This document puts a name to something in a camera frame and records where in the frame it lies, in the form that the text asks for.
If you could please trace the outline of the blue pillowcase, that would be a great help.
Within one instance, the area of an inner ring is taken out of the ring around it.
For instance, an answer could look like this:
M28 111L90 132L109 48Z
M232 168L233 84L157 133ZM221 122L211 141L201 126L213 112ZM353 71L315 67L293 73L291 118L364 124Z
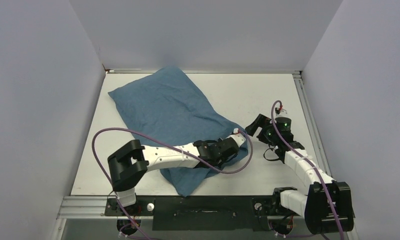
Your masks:
M128 129L170 146L224 139L240 128L217 113L178 67L164 67L108 95Z

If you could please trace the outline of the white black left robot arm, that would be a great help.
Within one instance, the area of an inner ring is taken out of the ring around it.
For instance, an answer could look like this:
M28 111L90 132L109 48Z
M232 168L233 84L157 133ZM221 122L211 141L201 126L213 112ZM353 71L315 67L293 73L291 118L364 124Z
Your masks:
M246 138L240 133L225 139L198 140L173 148L142 145L138 139L126 143L108 159L112 189L116 192L117 208L124 215L136 211L135 187L145 173L168 168L218 168L236 156Z

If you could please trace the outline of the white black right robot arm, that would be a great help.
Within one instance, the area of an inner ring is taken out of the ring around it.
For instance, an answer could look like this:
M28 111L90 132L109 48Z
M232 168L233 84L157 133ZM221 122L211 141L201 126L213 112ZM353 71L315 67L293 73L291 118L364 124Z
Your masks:
M294 139L291 123L285 116L270 118L259 114L245 129L249 136L259 132L257 139L270 146L277 159L292 169L308 188L307 193L294 187L275 188L271 209L277 214L289 210L301 216L313 235L352 231L354 210L350 186L336 181L313 162L305 147Z

